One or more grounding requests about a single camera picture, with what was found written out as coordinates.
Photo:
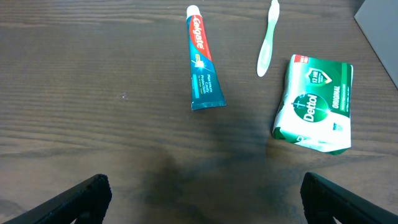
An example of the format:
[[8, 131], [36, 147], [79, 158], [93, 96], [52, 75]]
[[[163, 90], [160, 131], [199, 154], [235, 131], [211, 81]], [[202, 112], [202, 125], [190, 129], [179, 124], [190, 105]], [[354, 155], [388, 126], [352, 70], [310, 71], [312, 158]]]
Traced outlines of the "white cardboard box pink inside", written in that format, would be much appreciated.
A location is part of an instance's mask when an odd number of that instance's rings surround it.
[[397, 0], [365, 0], [354, 19], [396, 85]]

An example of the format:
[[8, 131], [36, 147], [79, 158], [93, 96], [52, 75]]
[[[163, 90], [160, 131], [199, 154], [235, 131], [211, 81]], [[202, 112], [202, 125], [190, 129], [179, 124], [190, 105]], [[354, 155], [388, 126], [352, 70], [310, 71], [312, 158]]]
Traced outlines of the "red teal toothpaste tube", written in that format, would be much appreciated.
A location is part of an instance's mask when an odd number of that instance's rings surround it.
[[192, 110], [226, 106], [211, 57], [203, 16], [196, 5], [187, 7], [186, 23], [192, 80]]

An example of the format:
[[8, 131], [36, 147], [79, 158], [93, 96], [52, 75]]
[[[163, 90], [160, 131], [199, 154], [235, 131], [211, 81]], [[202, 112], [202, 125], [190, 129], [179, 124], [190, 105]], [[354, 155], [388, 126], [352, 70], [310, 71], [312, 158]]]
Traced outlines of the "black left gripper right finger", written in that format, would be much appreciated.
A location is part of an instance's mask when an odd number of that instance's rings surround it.
[[307, 172], [300, 195], [308, 223], [397, 223], [397, 215], [334, 182]]

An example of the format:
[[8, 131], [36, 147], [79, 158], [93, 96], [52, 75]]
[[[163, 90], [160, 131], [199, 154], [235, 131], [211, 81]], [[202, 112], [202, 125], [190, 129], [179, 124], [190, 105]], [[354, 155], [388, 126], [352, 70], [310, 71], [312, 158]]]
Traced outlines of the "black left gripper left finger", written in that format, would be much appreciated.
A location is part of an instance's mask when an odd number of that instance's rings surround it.
[[8, 224], [91, 223], [102, 224], [112, 192], [108, 177], [96, 174]]

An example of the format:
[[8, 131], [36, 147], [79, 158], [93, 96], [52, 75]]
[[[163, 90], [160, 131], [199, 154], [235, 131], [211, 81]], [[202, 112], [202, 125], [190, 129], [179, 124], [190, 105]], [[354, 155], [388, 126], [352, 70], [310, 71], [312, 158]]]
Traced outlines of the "green Dettol soap pack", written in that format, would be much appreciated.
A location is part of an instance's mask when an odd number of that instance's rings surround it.
[[294, 54], [273, 137], [333, 155], [349, 149], [353, 76], [350, 63]]

